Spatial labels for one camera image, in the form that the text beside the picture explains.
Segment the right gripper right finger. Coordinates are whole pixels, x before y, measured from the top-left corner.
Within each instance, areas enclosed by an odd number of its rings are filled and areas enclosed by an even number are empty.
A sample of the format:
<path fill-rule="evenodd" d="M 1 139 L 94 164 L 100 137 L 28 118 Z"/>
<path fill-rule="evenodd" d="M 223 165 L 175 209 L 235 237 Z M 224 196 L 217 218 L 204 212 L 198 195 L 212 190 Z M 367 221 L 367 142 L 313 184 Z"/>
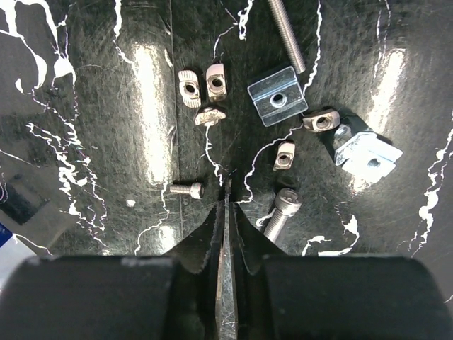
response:
<path fill-rule="evenodd" d="M 401 256 L 290 256 L 260 233 L 226 181 L 238 339 L 443 339 L 429 270 Z"/>

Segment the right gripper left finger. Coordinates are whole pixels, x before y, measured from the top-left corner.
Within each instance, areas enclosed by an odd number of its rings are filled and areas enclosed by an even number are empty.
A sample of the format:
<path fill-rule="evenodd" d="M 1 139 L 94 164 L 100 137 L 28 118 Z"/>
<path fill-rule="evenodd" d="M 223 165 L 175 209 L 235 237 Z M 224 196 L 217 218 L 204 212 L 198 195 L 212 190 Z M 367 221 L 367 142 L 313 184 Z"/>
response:
<path fill-rule="evenodd" d="M 226 194 L 159 256 L 26 259 L 1 294 L 1 338 L 218 339 Z"/>

